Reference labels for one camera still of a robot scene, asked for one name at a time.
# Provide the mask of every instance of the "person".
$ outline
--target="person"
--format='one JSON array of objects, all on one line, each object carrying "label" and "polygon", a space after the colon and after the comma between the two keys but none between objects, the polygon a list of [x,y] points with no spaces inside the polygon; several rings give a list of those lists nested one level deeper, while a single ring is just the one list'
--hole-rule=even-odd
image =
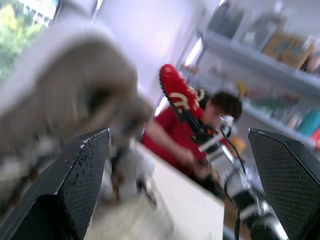
[{"label": "person", "polygon": [[[242,103],[238,97],[227,92],[218,92],[212,97],[205,95],[199,102],[204,110],[200,123],[215,127],[216,121],[230,115],[236,122],[242,114]],[[177,118],[169,106],[145,126],[142,144],[200,185],[208,182],[210,171],[201,162],[206,153],[198,150],[192,140],[193,132],[186,122]]]}]

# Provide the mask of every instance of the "tree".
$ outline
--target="tree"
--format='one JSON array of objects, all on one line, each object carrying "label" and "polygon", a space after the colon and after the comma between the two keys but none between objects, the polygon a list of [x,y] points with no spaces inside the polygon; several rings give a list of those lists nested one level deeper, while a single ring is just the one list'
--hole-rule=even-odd
[{"label": "tree", "polygon": [[15,0],[0,2],[0,83],[7,79],[10,67],[31,44],[41,26],[33,24],[33,16],[25,14]]}]

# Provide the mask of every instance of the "red shoe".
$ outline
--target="red shoe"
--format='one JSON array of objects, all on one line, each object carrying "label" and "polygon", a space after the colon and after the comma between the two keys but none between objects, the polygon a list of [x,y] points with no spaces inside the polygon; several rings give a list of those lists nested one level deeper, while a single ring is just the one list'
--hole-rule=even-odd
[{"label": "red shoe", "polygon": [[189,110],[195,118],[201,119],[204,111],[199,106],[196,91],[186,85],[174,66],[170,64],[162,66],[159,79],[162,90],[171,104],[179,110]]}]

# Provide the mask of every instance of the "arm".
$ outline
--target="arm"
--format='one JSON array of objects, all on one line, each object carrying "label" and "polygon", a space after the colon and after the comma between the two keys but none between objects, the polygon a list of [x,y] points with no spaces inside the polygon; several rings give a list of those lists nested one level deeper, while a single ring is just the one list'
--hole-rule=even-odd
[{"label": "arm", "polygon": [[155,120],[145,127],[145,132],[159,147],[166,149],[174,156],[177,155],[176,151],[180,148],[180,145],[178,145]]},{"label": "arm", "polygon": [[145,126],[145,133],[155,144],[171,153],[181,164],[189,165],[194,162],[192,152],[180,146],[167,134],[167,130],[174,128],[177,121],[176,113],[170,106]]}]

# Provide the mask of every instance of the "table surface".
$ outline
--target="table surface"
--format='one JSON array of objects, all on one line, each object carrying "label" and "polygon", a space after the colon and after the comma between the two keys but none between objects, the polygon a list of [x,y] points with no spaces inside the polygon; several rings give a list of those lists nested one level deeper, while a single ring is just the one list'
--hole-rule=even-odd
[{"label": "table surface", "polygon": [[152,179],[160,206],[154,210],[139,196],[108,209],[90,224],[85,240],[222,240],[224,203],[143,146],[137,148],[154,160]]}]

